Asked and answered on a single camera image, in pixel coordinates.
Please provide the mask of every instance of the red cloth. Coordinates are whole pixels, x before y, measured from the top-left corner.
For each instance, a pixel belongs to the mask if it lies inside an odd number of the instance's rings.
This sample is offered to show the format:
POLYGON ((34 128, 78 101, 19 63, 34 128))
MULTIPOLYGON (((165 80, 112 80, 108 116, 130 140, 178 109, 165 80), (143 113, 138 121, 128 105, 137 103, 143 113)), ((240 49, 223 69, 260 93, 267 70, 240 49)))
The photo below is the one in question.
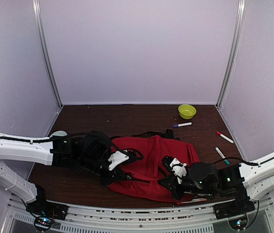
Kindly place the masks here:
POLYGON ((122 137, 114 139, 113 142, 120 149, 134 148, 144 155, 142 160, 120 166, 125 173, 130 173, 132 177, 149 181, 149 183, 140 181, 114 182, 108 186, 109 189, 128 196, 175 202, 177 204, 193 199, 193 195, 185 194, 181 201, 176 201, 171 197, 169 190, 158 184, 158 180, 164 177, 159 172, 159 167, 166 174, 169 174, 161 163, 165 156, 177 158, 181 163, 186 163, 188 166, 199 162, 198 155, 192 144, 161 138, 157 135, 151 138, 122 137))

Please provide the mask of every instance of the robotic arm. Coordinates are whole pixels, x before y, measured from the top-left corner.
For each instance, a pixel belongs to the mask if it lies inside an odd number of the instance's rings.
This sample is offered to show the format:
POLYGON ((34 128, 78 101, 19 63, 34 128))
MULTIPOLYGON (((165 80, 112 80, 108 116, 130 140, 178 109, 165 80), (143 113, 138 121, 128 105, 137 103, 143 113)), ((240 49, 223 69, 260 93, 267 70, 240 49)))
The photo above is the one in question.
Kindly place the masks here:
MULTIPOLYGON (((42 187, 18 176, 2 159, 70 169, 80 167, 99 175, 102 185, 109 185, 129 179, 119 165, 142 158, 137 150, 121 150, 101 132, 54 134, 43 138, 0 133, 0 184, 19 196, 29 212, 64 220, 68 209, 66 205, 46 201, 42 187)), ((253 162, 242 161, 220 170, 215 163, 194 163, 188 167, 170 156, 166 156, 162 164, 169 175, 160 179, 159 184, 170 190, 176 200, 181 200, 184 193, 208 198, 217 195, 233 198, 233 201, 214 206, 217 219, 253 211, 254 201, 274 189, 274 152, 253 162)), ((37 224, 49 227, 47 221, 37 224)))
POLYGON ((0 185, 5 190, 19 196, 31 214, 43 216, 37 218, 35 227, 49 229, 48 219, 64 220, 68 207, 46 201, 42 187, 30 183, 18 176, 3 161, 30 161, 47 166, 75 169, 81 167, 101 177, 101 184, 126 180, 127 176, 118 164, 133 163, 142 159, 138 151, 121 150, 109 137, 101 132, 77 133, 72 135, 52 135, 51 137, 31 138, 0 133, 0 185), (111 153, 111 147, 117 151, 111 153))
POLYGON ((162 163, 170 175, 159 183, 170 189, 176 200, 180 200, 185 192, 196 196, 234 198, 233 201, 214 205, 217 219, 253 211, 254 202, 274 189, 274 152, 252 162, 242 161, 220 170, 214 164, 206 163, 194 163, 188 167, 169 156, 162 163))

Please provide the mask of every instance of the marker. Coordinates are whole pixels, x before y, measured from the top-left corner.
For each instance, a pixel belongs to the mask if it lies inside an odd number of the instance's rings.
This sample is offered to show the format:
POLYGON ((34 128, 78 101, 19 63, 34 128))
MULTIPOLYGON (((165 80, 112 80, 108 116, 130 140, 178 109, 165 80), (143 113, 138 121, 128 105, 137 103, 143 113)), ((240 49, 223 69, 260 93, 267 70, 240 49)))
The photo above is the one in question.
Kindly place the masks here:
MULTIPOLYGON (((218 147, 215 147, 215 150, 219 153, 219 155, 221 156, 222 159, 225 159, 225 156, 223 155, 223 153, 220 151, 220 149, 218 147)), ((224 160, 224 162, 229 165, 229 161, 227 159, 224 160)))
POLYGON ((217 135, 220 135, 222 138, 224 138, 225 140, 229 141, 230 143, 234 144, 234 141, 232 139, 229 139, 228 137, 226 137, 225 135, 221 134, 220 132, 216 132, 217 135))
POLYGON ((183 123, 183 124, 178 124, 178 125, 174 125, 174 128, 182 127, 182 126, 187 126, 187 125, 191 125, 191 124, 192 124, 191 122, 183 123))

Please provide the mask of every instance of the metal frame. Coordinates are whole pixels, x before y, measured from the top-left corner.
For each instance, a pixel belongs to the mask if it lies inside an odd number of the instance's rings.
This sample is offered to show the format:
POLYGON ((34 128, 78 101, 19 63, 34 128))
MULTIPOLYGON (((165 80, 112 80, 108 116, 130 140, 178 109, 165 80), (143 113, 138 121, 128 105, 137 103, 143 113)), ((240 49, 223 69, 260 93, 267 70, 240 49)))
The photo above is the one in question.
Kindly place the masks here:
MULTIPOLYGON (((56 221, 52 230, 64 233, 212 233, 216 220, 213 204, 155 209, 115 209, 69 205, 65 221, 56 221)), ((260 211, 267 213, 274 233, 273 203, 269 195, 260 201, 260 211)), ((13 219, 33 223, 20 199, 12 195, 1 233, 9 233, 13 219)))
POLYGON ((227 68, 225 71, 222 88, 221 88, 220 95, 219 95, 219 98, 218 98, 218 101, 216 104, 216 106, 218 108, 220 108, 222 105, 223 98, 226 93, 227 85, 228 85, 229 80, 232 76, 232 69, 233 69, 233 66, 235 63, 235 56, 236 56, 236 53, 238 50, 238 46, 240 43, 240 37, 241 37, 241 33, 242 33, 245 7, 246 7, 246 0, 239 0, 232 47, 231 47, 230 54, 229 54, 229 59, 228 59, 227 68))
POLYGON ((239 146, 239 142, 238 142, 237 138, 234 136, 233 131, 232 131, 232 129, 230 128, 230 126, 229 126, 229 124, 227 123, 227 121, 225 120, 225 118, 224 118, 224 116, 223 116, 221 110, 220 110, 217 106, 216 106, 216 110, 217 110, 218 113, 220 114, 221 119, 223 120, 223 122, 224 122, 226 128, 228 129, 228 131, 230 132, 230 135, 232 136, 233 141, 235 142, 235 145, 236 145, 236 147, 237 147, 237 149, 238 149, 238 151, 239 151, 240 156, 241 156, 243 159, 247 160, 247 158, 245 157, 244 153, 242 152, 242 150, 241 150, 241 148, 240 148, 240 146, 239 146))
POLYGON ((40 41, 41 41, 43 58, 44 58, 46 70, 48 73, 48 78, 49 78, 50 85, 51 85, 52 91, 54 93, 54 96, 56 98, 58 108, 61 108, 63 106, 63 104, 61 102, 59 91, 58 91, 58 88, 57 88, 57 85, 55 82, 53 70, 52 70, 51 64, 50 64, 48 49, 46 46, 46 40, 45 40, 42 16, 41 16, 41 10, 40 10, 40 0, 32 0, 32 3, 33 3, 33 12, 34 12, 34 16, 35 16, 35 21, 36 21, 36 25, 38 27, 38 32, 39 32, 40 41))
MULTIPOLYGON (((54 120, 52 121, 50 127, 48 128, 48 130, 47 130, 47 132, 46 132, 46 134, 45 134, 45 137, 47 137, 47 136, 49 135, 49 133, 50 133, 51 129, 53 128, 53 126, 54 126, 54 124, 55 124, 55 122, 56 122, 56 120, 57 120, 57 118, 58 118, 60 112, 62 111, 62 109, 63 109, 63 107, 60 107, 59 110, 57 111, 54 120)), ((26 180, 29 179, 29 177, 30 177, 30 175, 31 175, 31 172, 32 172, 32 170, 33 170, 34 164, 35 164, 35 163, 32 163, 32 166, 31 166, 31 168, 30 168, 30 170, 29 170, 29 172, 28 172, 28 175, 27 175, 27 177, 26 177, 26 180)))

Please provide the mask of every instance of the white bracket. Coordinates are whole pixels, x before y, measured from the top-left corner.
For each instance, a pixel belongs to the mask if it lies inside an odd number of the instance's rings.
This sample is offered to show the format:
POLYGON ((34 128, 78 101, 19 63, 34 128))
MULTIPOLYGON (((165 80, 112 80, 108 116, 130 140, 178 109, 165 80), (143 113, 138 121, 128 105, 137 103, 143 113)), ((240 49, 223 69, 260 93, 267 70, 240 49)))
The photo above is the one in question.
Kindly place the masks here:
POLYGON ((36 200, 37 190, 35 185, 18 176, 2 160, 0 160, 0 185, 6 191, 9 190, 19 196, 26 203, 36 200))
POLYGON ((129 157, 119 151, 111 154, 108 161, 111 162, 109 165, 109 170, 112 171, 117 165, 121 164, 122 162, 128 160, 129 157))
POLYGON ((0 139, 0 160, 28 161, 51 166, 53 154, 50 150, 53 149, 53 142, 34 143, 34 140, 49 139, 49 137, 32 138, 0 133, 0 137, 2 136, 26 139, 30 142, 0 139))
POLYGON ((250 200, 260 200, 265 194, 274 189, 274 176, 247 187, 247 194, 250 200))
POLYGON ((243 182, 245 188, 274 176, 274 152, 252 162, 258 163, 259 166, 242 164, 239 168, 241 176, 245 179, 243 182))
POLYGON ((183 176, 186 176, 186 169, 185 169, 186 165, 187 165, 186 163, 182 164, 177 158, 174 158, 170 164, 170 167, 172 167, 174 175, 177 176, 177 181, 179 184, 182 183, 181 178, 183 176))

